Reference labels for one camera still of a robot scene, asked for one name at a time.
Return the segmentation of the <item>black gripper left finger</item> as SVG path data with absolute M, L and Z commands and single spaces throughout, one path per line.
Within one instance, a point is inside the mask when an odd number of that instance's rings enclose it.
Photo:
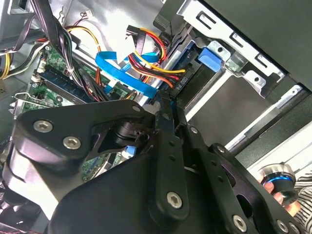
M 81 174 L 88 158 L 135 146 L 133 158 L 175 156 L 183 161 L 177 106 L 161 91 L 150 109 L 115 100 L 25 112 L 15 122 L 3 179 L 51 216 L 67 194 L 87 183 Z

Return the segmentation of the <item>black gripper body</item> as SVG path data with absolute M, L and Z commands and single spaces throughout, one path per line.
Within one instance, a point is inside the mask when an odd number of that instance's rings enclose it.
M 208 179 L 180 157 L 139 156 L 67 194 L 48 225 L 50 234 L 231 234 L 232 212 Z

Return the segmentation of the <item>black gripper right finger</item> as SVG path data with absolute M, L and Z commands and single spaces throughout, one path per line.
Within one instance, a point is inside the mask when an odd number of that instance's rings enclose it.
M 215 233 L 304 233 L 304 228 L 284 209 L 295 198 L 295 177 L 289 166 L 268 165 L 260 170 L 257 180 L 221 144 L 207 146 L 179 106 L 175 108 L 175 124 L 182 139 L 184 161 L 195 167 L 198 179 L 189 192 L 189 202 L 207 208 Z M 263 187 L 269 182 L 274 185 L 271 194 Z M 282 204 L 273 197 L 278 192 L 284 197 Z

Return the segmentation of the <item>person's hand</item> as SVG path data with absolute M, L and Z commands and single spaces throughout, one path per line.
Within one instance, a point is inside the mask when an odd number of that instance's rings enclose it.
M 274 185 L 272 182 L 266 183 L 264 186 L 265 190 L 271 194 L 274 190 Z M 273 195 L 273 197 L 275 198 L 275 200 L 279 203 L 282 204 L 283 202 L 283 195 L 278 192 L 276 194 Z M 294 217 L 300 210 L 300 203 L 298 201 L 295 201 L 287 206 L 284 206 L 284 209 L 292 216 Z

